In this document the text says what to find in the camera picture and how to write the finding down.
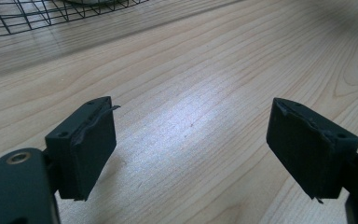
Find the light wood surface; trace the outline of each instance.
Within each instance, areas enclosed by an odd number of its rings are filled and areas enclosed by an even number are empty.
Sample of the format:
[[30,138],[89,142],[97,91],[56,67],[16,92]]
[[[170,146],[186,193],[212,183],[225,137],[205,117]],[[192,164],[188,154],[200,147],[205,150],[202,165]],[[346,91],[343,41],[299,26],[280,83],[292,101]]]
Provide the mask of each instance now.
[[0,156],[110,95],[117,148],[62,223],[345,223],[266,144],[273,97],[358,135],[358,1],[150,0],[0,37]]

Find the wood grain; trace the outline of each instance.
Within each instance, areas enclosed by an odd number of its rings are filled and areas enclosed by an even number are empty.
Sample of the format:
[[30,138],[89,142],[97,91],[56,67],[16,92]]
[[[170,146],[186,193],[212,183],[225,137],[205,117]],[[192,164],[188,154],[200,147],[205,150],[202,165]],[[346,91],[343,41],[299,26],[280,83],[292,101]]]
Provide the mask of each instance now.
[[358,2],[150,0],[2,37],[0,156],[103,95],[117,148],[63,223],[345,223],[347,192],[312,201],[265,137],[273,97],[358,135]]

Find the metal grid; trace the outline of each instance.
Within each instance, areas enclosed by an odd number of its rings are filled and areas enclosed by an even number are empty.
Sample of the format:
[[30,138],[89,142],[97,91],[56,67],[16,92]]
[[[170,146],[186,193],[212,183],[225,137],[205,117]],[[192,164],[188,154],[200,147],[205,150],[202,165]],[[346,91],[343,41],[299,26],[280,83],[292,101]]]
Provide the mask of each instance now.
[[132,7],[148,0],[0,0],[0,36],[14,35],[42,27]]

